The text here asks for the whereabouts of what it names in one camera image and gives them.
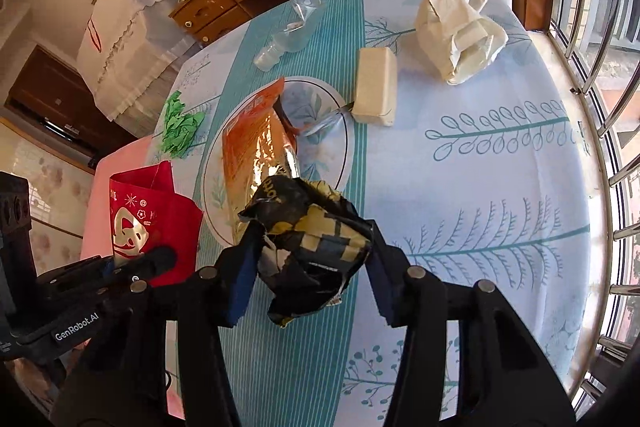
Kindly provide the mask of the red paper bag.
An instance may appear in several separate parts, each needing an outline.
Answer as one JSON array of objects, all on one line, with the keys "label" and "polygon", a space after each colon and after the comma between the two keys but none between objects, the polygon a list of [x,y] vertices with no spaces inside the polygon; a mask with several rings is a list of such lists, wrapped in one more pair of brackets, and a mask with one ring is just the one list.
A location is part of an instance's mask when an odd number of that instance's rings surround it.
[{"label": "red paper bag", "polygon": [[171,163],[115,173],[111,176],[113,258],[115,265],[167,245],[177,254],[175,268],[161,275],[160,286],[186,281],[195,272],[203,211],[176,192]]}]

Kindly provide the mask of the green paper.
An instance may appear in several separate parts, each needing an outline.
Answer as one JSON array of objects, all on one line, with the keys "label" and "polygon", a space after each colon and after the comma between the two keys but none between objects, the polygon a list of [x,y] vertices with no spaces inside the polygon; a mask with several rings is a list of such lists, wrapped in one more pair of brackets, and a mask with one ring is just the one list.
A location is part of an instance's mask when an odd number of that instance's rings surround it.
[{"label": "green paper", "polygon": [[171,158],[181,157],[186,153],[205,118],[204,112],[186,112],[186,104],[181,101],[180,96],[181,92],[176,91],[165,103],[160,151]]}]

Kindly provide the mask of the orange foil snack bag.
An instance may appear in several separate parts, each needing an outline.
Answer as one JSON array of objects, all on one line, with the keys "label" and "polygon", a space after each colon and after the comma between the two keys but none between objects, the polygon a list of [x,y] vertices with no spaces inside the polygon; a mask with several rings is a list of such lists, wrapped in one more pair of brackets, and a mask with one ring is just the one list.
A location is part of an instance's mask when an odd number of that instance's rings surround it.
[{"label": "orange foil snack bag", "polygon": [[346,102],[312,77],[282,77],[252,93],[222,126],[205,176],[207,217],[236,242],[240,212],[268,176],[322,180],[341,190],[354,156]]}]

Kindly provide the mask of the black yellow snack bag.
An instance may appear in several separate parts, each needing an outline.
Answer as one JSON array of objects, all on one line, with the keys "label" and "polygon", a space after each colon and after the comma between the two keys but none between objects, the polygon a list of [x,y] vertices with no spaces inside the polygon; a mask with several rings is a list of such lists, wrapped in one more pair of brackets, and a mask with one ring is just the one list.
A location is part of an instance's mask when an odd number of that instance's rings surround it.
[{"label": "black yellow snack bag", "polygon": [[280,327],[339,305],[372,249],[371,225],[324,181],[268,176],[239,217]]}]

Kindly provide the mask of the clear plastic bottle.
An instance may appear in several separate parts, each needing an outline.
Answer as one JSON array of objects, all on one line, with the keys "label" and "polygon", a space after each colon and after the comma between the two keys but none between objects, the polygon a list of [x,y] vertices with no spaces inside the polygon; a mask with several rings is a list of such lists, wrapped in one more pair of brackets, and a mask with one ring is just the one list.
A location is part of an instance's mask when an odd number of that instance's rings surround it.
[{"label": "clear plastic bottle", "polygon": [[269,72],[288,53],[301,51],[320,25],[326,2],[324,0],[288,0],[285,24],[254,57],[254,65]]}]

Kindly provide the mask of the beige rectangular box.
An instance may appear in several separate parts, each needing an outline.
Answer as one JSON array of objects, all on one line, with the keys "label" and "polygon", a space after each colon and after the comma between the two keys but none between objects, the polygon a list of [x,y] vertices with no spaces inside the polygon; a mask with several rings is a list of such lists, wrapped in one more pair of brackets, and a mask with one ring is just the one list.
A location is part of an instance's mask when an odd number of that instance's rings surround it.
[{"label": "beige rectangular box", "polygon": [[352,117],[359,124],[392,127],[397,109],[397,86],[397,58],[392,50],[361,48]]}]

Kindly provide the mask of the white paper bag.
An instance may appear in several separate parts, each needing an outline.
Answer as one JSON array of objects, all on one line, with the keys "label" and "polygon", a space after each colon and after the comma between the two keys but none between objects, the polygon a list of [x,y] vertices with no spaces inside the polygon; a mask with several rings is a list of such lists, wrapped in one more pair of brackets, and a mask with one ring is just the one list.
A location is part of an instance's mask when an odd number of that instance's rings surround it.
[{"label": "white paper bag", "polygon": [[414,20],[420,49],[450,86],[495,62],[506,31],[483,14],[488,0],[422,0]]}]

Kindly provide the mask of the dark wooden door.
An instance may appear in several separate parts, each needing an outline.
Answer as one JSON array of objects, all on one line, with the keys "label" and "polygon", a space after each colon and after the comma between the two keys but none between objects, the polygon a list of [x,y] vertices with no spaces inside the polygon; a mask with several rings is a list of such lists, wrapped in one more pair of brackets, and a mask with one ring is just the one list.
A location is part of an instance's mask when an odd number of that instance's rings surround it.
[{"label": "dark wooden door", "polygon": [[92,162],[136,139],[94,104],[85,81],[37,46],[9,90],[6,108],[49,132]]}]

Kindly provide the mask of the white lace cloth covered furniture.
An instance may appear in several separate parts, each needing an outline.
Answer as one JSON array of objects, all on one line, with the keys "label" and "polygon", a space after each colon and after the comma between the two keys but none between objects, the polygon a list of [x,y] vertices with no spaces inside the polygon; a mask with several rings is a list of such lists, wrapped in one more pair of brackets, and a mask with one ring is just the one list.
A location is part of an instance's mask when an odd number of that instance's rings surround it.
[{"label": "white lace cloth covered furniture", "polygon": [[96,0],[76,69],[109,120],[136,103],[195,39],[170,17],[178,0]]}]

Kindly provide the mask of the teal white patterned tablecloth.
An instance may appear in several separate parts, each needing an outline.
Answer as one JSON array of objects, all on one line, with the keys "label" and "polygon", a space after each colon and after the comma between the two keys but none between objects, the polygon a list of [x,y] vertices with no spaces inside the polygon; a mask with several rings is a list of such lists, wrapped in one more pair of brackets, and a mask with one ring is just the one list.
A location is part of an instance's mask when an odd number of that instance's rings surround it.
[{"label": "teal white patterned tablecloth", "polygon": [[[440,279],[493,281],[565,386],[588,295],[590,219],[580,134],[529,35],[502,0],[484,14],[508,35],[495,62],[460,86],[437,77],[414,21],[421,0],[324,0],[309,43],[269,72],[254,57],[291,17],[279,5],[186,61],[172,86],[204,117],[172,164],[177,190],[203,209],[198,263],[224,248],[229,223],[219,132],[254,92],[284,78],[295,124],[320,118],[355,92],[358,53],[389,48],[398,64],[390,127],[346,122],[298,144],[303,176],[336,186],[388,243]],[[341,302],[284,327],[257,284],[248,310],[220,333],[245,426],[378,426],[390,408],[404,332],[387,326],[368,277]]]}]

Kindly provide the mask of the metal window bars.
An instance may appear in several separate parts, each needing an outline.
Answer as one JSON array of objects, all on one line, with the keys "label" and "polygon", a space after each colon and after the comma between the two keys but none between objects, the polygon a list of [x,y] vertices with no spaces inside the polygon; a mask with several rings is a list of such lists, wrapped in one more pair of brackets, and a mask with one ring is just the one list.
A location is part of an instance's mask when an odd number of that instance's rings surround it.
[{"label": "metal window bars", "polygon": [[550,34],[585,105],[608,204],[600,331],[575,401],[583,414],[639,341],[639,0],[553,0]]}]

